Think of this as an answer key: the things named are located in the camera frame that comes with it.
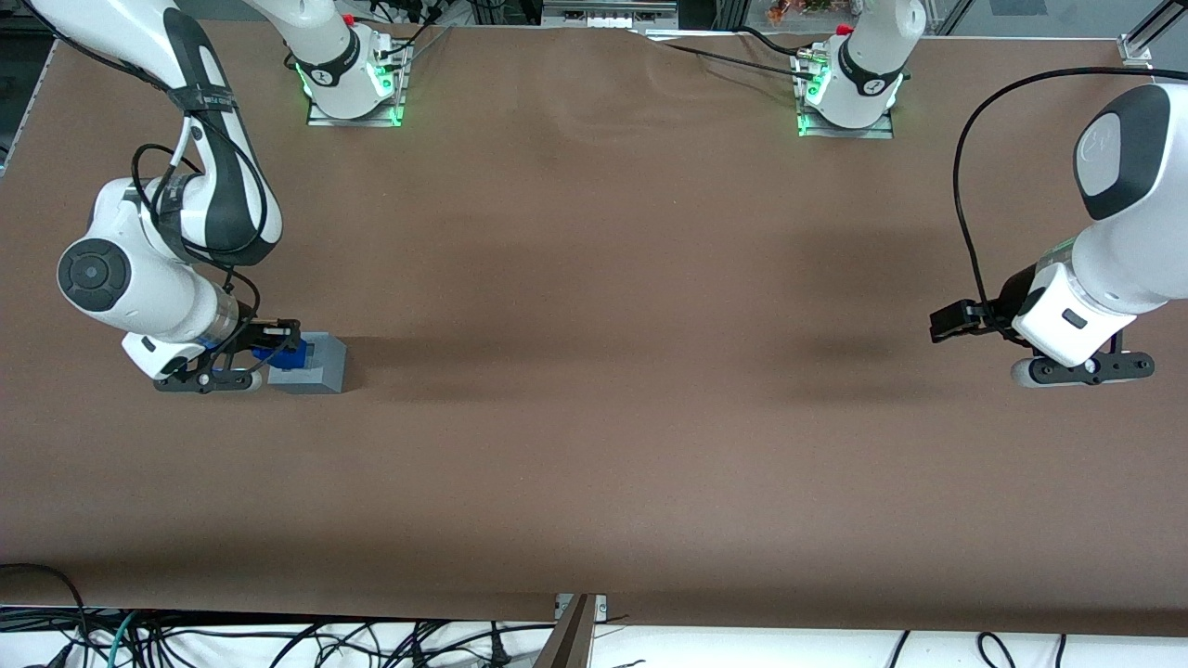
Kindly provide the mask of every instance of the gray block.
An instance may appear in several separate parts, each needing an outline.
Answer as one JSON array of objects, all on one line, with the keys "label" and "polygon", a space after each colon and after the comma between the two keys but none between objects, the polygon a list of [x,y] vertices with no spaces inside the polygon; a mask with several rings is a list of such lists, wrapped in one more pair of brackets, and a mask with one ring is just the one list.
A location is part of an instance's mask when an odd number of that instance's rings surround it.
[{"label": "gray block", "polygon": [[303,332],[309,346],[303,368],[268,368],[268,385],[290,395],[341,395],[347,346],[327,332]]}]

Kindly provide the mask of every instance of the metal mounting plate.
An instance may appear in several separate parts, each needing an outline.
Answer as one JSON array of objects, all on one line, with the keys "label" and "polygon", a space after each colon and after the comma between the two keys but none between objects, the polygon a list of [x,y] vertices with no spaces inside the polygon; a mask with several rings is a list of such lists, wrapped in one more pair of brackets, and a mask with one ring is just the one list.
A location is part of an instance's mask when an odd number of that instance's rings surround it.
[{"label": "metal mounting plate", "polygon": [[392,56],[385,65],[396,65],[392,71],[392,96],[380,102],[371,113],[354,119],[337,119],[327,115],[312,100],[305,124],[316,127],[400,127],[404,124],[404,103],[409,93],[409,71],[412,68],[413,48],[410,45]]},{"label": "metal mounting plate", "polygon": [[[817,42],[813,44],[811,52],[820,53],[824,49],[826,44]],[[789,62],[792,65],[792,71],[805,71],[814,76],[821,71],[822,63],[819,59],[790,56]],[[847,139],[892,139],[895,137],[890,109],[883,112],[874,125],[860,130],[839,127],[829,122],[821,115],[820,111],[804,101],[810,86],[813,82],[803,78],[797,78],[792,84],[792,92],[796,95],[796,130],[801,137],[842,137]]]},{"label": "metal mounting plate", "polygon": [[[561,619],[561,616],[565,613],[565,609],[569,607],[570,601],[574,600],[576,594],[557,594],[557,601],[552,606],[552,618]],[[595,622],[606,622],[606,594],[596,594],[594,597],[594,605],[598,612],[594,613]]]}]

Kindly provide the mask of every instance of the black strap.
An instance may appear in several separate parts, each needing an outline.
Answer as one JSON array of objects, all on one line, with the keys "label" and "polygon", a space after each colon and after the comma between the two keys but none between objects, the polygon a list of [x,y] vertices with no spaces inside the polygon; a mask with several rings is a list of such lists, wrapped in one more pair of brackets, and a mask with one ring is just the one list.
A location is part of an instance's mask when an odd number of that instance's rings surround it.
[{"label": "black strap", "polygon": [[887,87],[895,84],[896,80],[899,78],[899,74],[903,73],[903,65],[887,74],[874,74],[871,70],[862,69],[849,55],[848,37],[841,43],[838,56],[841,62],[841,71],[846,74],[846,78],[854,82],[858,94],[862,97],[877,97],[881,95]]},{"label": "black strap", "polygon": [[226,86],[213,83],[194,83],[165,92],[169,100],[184,113],[191,112],[230,112],[239,105],[235,94]]},{"label": "black strap", "polygon": [[160,223],[157,232],[162,240],[183,260],[195,257],[182,242],[182,196],[185,194],[185,184],[196,176],[198,175],[185,174],[170,178],[164,187],[165,191],[160,195],[160,209],[157,215],[157,221]]},{"label": "black strap", "polygon": [[305,73],[305,76],[308,76],[314,83],[323,88],[337,86],[339,78],[343,75],[343,73],[355,67],[355,63],[359,62],[359,33],[353,30],[348,30],[347,32],[350,33],[350,44],[347,45],[346,51],[333,61],[314,64],[307,63],[296,56],[293,57],[293,59],[297,61],[297,67],[299,67],[301,70]]}]

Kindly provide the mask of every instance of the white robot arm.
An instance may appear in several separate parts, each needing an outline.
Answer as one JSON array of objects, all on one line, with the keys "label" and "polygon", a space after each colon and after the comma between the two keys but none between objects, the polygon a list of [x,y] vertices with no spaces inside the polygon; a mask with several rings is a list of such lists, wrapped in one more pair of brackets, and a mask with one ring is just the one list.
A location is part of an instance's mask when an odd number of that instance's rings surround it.
[{"label": "white robot arm", "polygon": [[986,332],[982,320],[1009,323],[1038,353],[1012,370],[1024,386],[1154,373],[1118,338],[1137,316],[1188,298],[1188,86],[1139,86],[1110,102],[1078,140],[1075,176],[1094,222],[1011,277],[992,313],[966,300],[933,314],[934,341]]},{"label": "white robot arm", "polygon": [[244,1],[280,32],[305,89],[327,115],[359,118],[393,95],[385,56],[391,37],[362,24],[347,25],[334,0]]},{"label": "white robot arm", "polygon": [[853,33],[826,42],[828,71],[805,101],[836,126],[874,125],[895,105],[903,65],[927,23],[920,0],[866,0]]},{"label": "white robot arm", "polygon": [[[87,315],[126,330],[124,348],[158,384],[185,376],[191,361],[252,345],[292,345],[284,326],[265,335],[239,303],[197,273],[202,261],[230,271],[264,259],[280,240],[282,220],[227,86],[198,24],[171,0],[32,0],[32,10],[72,43],[118,58],[163,88],[184,122],[172,165],[194,141],[204,174],[147,183],[120,178],[95,201],[87,234],[63,253],[58,285]],[[208,368],[185,376],[208,391]],[[197,383],[200,377],[206,383]],[[242,385],[244,378],[236,378]]]}]

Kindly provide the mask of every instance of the brown table surface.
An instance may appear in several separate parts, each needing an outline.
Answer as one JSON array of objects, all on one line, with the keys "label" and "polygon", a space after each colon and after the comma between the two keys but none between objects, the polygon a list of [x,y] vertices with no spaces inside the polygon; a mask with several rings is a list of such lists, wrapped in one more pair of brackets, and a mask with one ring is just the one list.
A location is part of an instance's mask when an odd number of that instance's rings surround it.
[{"label": "brown table surface", "polygon": [[[797,137],[784,77],[612,30],[456,30],[404,127],[309,128],[266,24],[209,32],[285,213],[263,314],[343,338],[349,392],[162,395],[62,298],[95,193],[178,114],[59,49],[0,182],[4,561],[120,606],[1188,632],[1188,309],[1132,328],[1161,366],[1126,386],[928,341],[973,296],[965,119],[1112,43],[925,40],[896,139],[847,141]],[[1074,140],[1135,83],[974,132],[992,290],[1087,225]]]}]

